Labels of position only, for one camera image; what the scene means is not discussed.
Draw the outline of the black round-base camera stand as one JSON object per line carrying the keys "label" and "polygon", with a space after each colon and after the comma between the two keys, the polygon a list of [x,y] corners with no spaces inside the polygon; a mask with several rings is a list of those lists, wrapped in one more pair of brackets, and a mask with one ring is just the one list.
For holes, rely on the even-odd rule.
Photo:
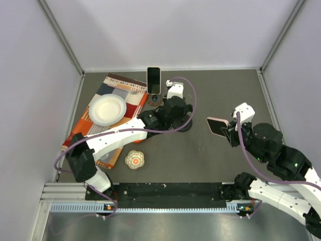
{"label": "black round-base camera stand", "polygon": [[179,129],[178,132],[182,132],[182,133],[189,131],[192,128],[192,125],[193,125],[193,121],[190,120],[189,115],[187,115],[181,119],[174,120],[174,122],[172,124],[172,126],[175,130]]}

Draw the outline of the pink-cased phone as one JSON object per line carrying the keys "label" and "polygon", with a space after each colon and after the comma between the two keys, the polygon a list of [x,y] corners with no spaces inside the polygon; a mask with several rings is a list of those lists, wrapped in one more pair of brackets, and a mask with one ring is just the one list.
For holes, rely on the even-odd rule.
{"label": "pink-cased phone", "polygon": [[228,127],[229,122],[226,119],[208,117],[206,118],[206,121],[212,134],[225,137],[222,128]]}

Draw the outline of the grey phone stand wooden base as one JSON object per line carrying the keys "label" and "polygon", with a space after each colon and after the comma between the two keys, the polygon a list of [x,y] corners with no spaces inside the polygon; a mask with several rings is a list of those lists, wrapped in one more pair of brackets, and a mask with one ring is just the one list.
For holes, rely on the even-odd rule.
{"label": "grey phone stand wooden base", "polygon": [[162,104],[163,102],[163,96],[161,94],[156,95],[156,94],[149,94],[146,102],[150,105],[150,106],[159,106]]}

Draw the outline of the white-cased smartphone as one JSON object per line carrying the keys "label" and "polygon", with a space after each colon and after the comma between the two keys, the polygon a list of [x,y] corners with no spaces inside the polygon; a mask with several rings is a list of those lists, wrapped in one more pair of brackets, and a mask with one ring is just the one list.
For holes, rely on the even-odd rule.
{"label": "white-cased smartphone", "polygon": [[161,93],[161,69],[159,67],[147,67],[146,84],[148,94],[159,95]]}

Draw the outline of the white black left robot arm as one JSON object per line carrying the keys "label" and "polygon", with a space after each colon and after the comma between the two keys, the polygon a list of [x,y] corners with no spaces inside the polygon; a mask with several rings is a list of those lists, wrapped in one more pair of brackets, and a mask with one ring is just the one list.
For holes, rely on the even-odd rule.
{"label": "white black left robot arm", "polygon": [[75,134],[66,150],[66,159],[76,182],[86,183],[96,189],[103,199],[113,195],[114,188],[108,175],[101,171],[96,161],[105,154],[135,141],[142,141],[158,134],[178,131],[174,126],[184,120],[184,128],[191,121],[188,114],[191,104],[174,96],[153,110],[145,110],[126,123],[105,132],[83,136]]}

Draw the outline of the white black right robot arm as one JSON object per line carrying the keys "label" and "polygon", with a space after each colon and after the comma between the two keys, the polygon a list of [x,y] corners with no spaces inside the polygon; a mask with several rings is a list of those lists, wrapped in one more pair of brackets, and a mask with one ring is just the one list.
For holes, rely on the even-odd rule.
{"label": "white black right robot arm", "polygon": [[[241,146],[244,156],[251,154],[279,180],[264,181],[248,173],[235,178],[234,193],[244,199],[255,198],[289,214],[298,220],[315,237],[320,238],[320,177],[312,163],[299,150],[286,146],[283,135],[272,125],[250,122],[237,128],[237,122],[222,121],[218,134],[232,147]],[[290,196],[271,187],[271,183],[293,187],[302,198]]]}

